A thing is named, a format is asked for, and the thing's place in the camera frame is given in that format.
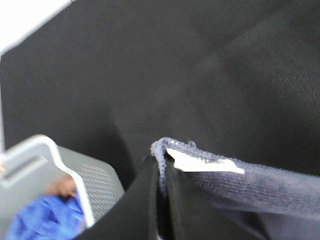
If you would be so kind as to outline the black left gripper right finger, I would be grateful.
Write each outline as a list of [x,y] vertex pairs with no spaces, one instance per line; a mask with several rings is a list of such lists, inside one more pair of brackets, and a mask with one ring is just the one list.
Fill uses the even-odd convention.
[[171,162],[166,167],[166,183],[175,239],[266,239],[254,212],[231,209],[232,205],[221,197],[212,199]]

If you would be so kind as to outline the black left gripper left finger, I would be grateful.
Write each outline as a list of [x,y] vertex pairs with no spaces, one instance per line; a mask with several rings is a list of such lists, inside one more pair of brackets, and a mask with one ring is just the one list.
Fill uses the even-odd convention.
[[147,157],[121,199],[78,240],[157,240],[158,165]]

